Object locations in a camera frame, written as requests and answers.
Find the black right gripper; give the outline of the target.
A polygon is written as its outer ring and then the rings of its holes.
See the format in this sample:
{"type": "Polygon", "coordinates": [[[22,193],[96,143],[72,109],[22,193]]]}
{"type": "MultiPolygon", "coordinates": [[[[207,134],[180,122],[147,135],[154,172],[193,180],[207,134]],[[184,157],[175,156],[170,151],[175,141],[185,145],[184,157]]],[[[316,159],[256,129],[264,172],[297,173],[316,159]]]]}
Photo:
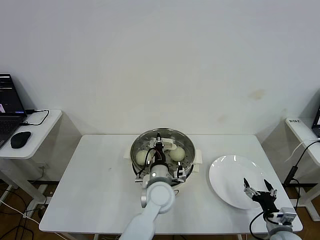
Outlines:
{"type": "Polygon", "coordinates": [[[243,178],[243,184],[245,194],[254,202],[259,203],[264,213],[277,213],[279,211],[275,205],[277,190],[266,179],[264,179],[264,184],[267,191],[256,191],[250,187],[246,178],[243,178]]]}

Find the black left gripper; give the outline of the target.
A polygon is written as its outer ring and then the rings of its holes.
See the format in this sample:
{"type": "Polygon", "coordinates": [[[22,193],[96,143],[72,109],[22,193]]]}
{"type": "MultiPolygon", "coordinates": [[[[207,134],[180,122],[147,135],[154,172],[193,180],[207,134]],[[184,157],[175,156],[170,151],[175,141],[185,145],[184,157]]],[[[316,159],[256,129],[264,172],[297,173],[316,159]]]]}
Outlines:
{"type": "Polygon", "coordinates": [[[153,154],[152,154],[152,163],[160,163],[160,164],[166,163],[166,156],[165,156],[164,152],[162,151],[163,140],[162,140],[160,133],[157,133],[155,148],[156,149],[153,150],[153,154]]]}

